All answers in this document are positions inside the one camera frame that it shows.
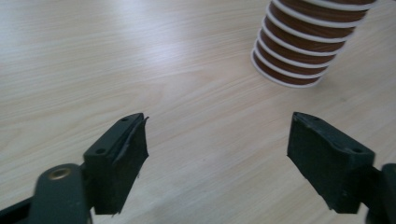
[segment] wooden table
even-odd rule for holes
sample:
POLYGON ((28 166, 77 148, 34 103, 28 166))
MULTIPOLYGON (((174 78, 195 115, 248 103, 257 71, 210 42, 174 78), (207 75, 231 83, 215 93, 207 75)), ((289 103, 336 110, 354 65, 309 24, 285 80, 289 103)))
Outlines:
POLYGON ((0 2, 0 208, 144 112, 149 158, 95 223, 363 223, 328 210, 286 156, 290 119, 327 120, 396 162, 396 3, 380 0, 315 88, 250 63, 269 1, 0 2))

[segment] light wood surface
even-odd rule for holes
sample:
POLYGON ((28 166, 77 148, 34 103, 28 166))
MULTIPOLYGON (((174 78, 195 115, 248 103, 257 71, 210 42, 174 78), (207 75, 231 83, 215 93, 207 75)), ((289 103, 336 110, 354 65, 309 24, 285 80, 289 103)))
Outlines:
POLYGON ((315 88, 249 60, 269 1, 0 2, 0 209, 144 112, 149 158, 120 215, 95 223, 363 223, 286 157, 290 118, 327 120, 396 162, 396 3, 382 0, 315 88))

